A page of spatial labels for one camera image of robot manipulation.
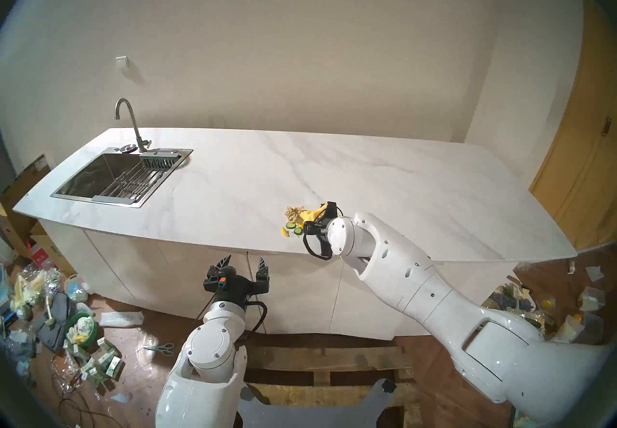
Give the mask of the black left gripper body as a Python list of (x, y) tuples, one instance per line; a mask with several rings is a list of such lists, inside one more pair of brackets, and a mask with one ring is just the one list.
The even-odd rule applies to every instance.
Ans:
[(235, 268), (223, 268), (218, 271), (218, 287), (215, 302), (232, 303), (246, 309), (248, 300), (256, 295), (269, 292), (269, 282), (251, 281), (236, 273)]

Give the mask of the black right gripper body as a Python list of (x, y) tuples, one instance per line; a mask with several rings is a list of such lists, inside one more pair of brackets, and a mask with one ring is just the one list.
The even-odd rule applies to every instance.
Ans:
[(304, 221), (304, 235), (324, 235), (336, 215), (319, 215), (313, 221)]

